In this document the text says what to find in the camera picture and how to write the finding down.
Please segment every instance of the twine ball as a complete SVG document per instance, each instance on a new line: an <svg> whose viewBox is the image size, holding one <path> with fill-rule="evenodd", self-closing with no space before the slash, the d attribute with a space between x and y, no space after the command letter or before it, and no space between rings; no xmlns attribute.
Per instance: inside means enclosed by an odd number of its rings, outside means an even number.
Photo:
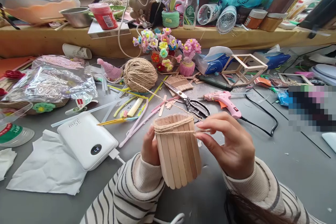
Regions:
<svg viewBox="0 0 336 224"><path fill-rule="evenodd" d="M148 60L134 58L127 61L124 69L125 84L134 92L145 93L155 86L158 74Z"/></svg>

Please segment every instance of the white napkin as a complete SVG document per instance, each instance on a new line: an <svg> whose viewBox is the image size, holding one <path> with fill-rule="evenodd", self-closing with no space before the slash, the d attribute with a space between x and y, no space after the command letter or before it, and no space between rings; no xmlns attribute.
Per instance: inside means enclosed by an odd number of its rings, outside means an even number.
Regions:
<svg viewBox="0 0 336 224"><path fill-rule="evenodd" d="M60 136L45 130L42 137L33 143L33 148L14 173L7 189L76 195L86 171Z"/></svg>
<svg viewBox="0 0 336 224"><path fill-rule="evenodd" d="M5 174L14 163L16 153L12 148L0 150L0 181L5 179Z"/></svg>

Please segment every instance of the hot glue gun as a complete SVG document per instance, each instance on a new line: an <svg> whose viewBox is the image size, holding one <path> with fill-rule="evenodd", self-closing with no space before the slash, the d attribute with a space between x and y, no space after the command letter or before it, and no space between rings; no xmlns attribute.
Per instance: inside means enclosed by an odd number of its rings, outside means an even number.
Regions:
<svg viewBox="0 0 336 224"><path fill-rule="evenodd" d="M212 101L218 102L220 104L221 109L226 107L234 119L239 119L241 118L242 113L230 101L230 98L231 98L231 93L229 91L223 91L223 92L208 93L206 95L203 95L203 97L200 99L204 99L209 102L212 102Z"/></svg>

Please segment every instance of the hand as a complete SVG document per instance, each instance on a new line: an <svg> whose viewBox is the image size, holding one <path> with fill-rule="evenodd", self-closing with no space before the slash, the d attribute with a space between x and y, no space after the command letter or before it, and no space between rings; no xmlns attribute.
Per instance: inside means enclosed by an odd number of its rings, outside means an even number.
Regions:
<svg viewBox="0 0 336 224"><path fill-rule="evenodd" d="M158 143L155 138L154 127L151 125L143 138L141 157L146 163L154 166L160 165L160 158L158 152Z"/></svg>
<svg viewBox="0 0 336 224"><path fill-rule="evenodd" d="M255 148L252 137L232 116L226 112L218 113L196 123L201 129L211 129L211 134L221 131L225 145L220 146L212 136L197 132L200 139L214 155L224 172L234 179L246 179L254 170Z"/></svg>

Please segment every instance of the paper cup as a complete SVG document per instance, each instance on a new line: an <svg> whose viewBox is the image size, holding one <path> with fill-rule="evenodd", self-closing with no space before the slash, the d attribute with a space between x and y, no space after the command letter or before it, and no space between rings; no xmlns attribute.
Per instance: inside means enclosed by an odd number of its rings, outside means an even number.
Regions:
<svg viewBox="0 0 336 224"><path fill-rule="evenodd" d="M221 7L215 3L202 5L197 14L197 21L200 25L205 25L216 20L221 14L220 9Z"/></svg>
<svg viewBox="0 0 336 224"><path fill-rule="evenodd" d="M82 59L92 59L92 53L90 49L86 47L79 47L76 45L63 44L63 52L65 56L77 57Z"/></svg>

